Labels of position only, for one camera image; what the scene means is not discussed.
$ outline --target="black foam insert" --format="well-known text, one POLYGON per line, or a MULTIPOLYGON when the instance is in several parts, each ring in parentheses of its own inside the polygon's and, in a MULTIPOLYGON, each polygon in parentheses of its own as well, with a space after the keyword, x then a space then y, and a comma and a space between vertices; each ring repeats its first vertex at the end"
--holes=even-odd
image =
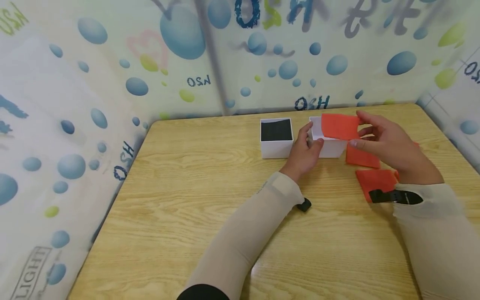
POLYGON ((290 120, 271 123, 261 123, 261 141, 291 141, 293 140, 290 120))

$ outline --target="left hand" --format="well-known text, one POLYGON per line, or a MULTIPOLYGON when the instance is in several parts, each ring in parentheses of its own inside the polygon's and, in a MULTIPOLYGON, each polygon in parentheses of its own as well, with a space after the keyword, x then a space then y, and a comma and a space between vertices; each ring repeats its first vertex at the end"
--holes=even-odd
POLYGON ((308 173, 317 164, 318 155, 324 146, 324 140, 318 139, 308 147, 308 130, 312 126, 313 123, 309 122, 299 130, 299 135, 290 150, 288 160, 280 169, 280 173, 292 178, 296 183, 299 182, 303 174, 308 173))

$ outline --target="right hand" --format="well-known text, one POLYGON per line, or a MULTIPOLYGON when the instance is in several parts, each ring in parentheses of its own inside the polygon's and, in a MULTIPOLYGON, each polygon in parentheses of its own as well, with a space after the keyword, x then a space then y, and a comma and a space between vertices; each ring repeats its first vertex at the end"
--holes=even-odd
POLYGON ((437 184, 444 183, 440 171, 423 154, 407 133, 385 117, 358 110, 361 124, 370 127, 359 131, 361 140, 351 140, 351 146, 377 156, 381 161, 398 171, 400 183, 437 184))

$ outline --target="orange foam piece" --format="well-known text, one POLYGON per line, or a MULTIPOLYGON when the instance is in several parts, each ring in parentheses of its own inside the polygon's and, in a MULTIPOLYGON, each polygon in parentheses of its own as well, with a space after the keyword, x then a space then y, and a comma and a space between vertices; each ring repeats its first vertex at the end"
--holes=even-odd
POLYGON ((347 144, 347 164, 380 169, 380 159, 373 154, 347 144))
POLYGON ((359 139, 357 116, 342 114, 322 114, 322 132, 324 136, 339 140, 359 139))
POLYGON ((391 170, 356 170, 357 180, 360 183, 365 200, 372 202, 368 192, 382 190, 389 192, 395 189, 396 179, 391 170))

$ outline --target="hand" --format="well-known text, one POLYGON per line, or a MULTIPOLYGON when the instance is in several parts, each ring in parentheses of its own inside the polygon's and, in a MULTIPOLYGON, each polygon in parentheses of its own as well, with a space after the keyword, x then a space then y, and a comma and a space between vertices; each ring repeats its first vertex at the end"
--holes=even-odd
POLYGON ((361 140, 351 140, 350 145, 376 155, 381 161, 398 171, 400 183, 444 183, 440 171, 416 146, 400 125, 385 117, 358 110, 362 124, 370 127, 359 131, 361 140))
POLYGON ((299 182, 303 174, 310 171, 317 164, 318 155, 324 146, 324 140, 318 139, 313 141, 312 145, 308 147, 308 130, 312 126, 313 123, 309 122, 299 130, 299 135, 290 150, 288 160, 280 170, 280 173, 292 178, 296 183, 299 182))

